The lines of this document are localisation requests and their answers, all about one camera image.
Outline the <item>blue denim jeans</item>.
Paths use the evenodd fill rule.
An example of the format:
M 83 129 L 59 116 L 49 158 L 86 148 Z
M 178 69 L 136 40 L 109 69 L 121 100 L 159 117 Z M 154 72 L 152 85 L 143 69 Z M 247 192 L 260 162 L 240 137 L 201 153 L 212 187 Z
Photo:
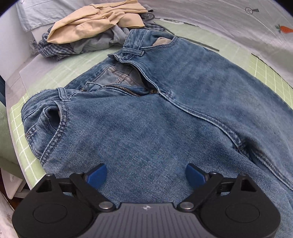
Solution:
M 100 192 L 118 205 L 179 203 L 192 163 L 248 174 L 292 237 L 292 109 L 260 80 L 206 48 L 166 32 L 132 30 L 123 47 L 67 86 L 21 110 L 25 138 L 58 178 L 100 163 Z

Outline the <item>green grid cutting mat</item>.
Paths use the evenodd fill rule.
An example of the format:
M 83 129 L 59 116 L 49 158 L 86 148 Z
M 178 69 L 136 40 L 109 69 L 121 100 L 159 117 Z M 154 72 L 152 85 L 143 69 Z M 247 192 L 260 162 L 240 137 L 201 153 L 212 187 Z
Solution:
M 185 37 L 213 47 L 218 53 L 251 75 L 259 79 L 278 94 L 284 102 L 292 106 L 292 87 L 271 67 L 238 44 L 212 32 L 183 22 L 171 22 L 160 19 L 156 23 L 171 30 L 179 37 Z M 44 89 L 66 86 L 70 81 L 103 61 L 108 54 L 117 51 L 111 47 L 106 50 L 83 53 L 60 61 L 37 55 L 30 63 L 15 73 L 6 85 L 6 108 L 10 135 L 21 167 L 22 174 L 29 188 L 33 188 L 45 172 L 39 160 L 32 154 L 24 136 L 21 109 L 24 103 Z

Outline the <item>beige garment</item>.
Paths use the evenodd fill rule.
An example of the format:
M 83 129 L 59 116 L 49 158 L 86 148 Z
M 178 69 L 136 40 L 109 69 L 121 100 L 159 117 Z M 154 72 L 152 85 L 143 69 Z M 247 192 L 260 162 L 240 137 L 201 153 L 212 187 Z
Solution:
M 142 28 L 144 22 L 140 15 L 143 13 L 147 13 L 147 9 L 138 1 L 87 5 L 55 22 L 47 42 L 72 43 L 94 37 L 114 26 Z

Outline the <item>grey hoodie with drawstring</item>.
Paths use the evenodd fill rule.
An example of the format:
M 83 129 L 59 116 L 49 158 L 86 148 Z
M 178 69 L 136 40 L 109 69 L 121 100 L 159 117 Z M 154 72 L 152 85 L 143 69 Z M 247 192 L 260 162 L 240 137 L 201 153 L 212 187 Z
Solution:
M 140 15 L 144 23 L 143 29 L 156 30 L 162 32 L 168 32 L 175 36 L 175 34 L 166 27 L 156 24 L 154 14 L 151 11 Z M 122 46 L 125 43 L 132 28 L 121 28 L 114 26 L 105 32 L 102 32 L 94 37 L 84 38 L 76 42 L 70 43 L 72 50 L 76 54 L 93 52 L 97 50 L 104 50 L 112 46 Z

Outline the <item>grey printed carrot sheet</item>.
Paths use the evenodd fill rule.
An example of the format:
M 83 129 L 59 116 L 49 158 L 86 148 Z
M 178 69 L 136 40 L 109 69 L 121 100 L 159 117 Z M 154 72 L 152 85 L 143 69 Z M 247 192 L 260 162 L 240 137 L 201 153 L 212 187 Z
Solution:
M 30 31 L 101 1 L 18 1 L 21 26 Z M 239 43 L 292 84 L 292 15 L 276 1 L 140 1 L 157 18 L 197 25 Z

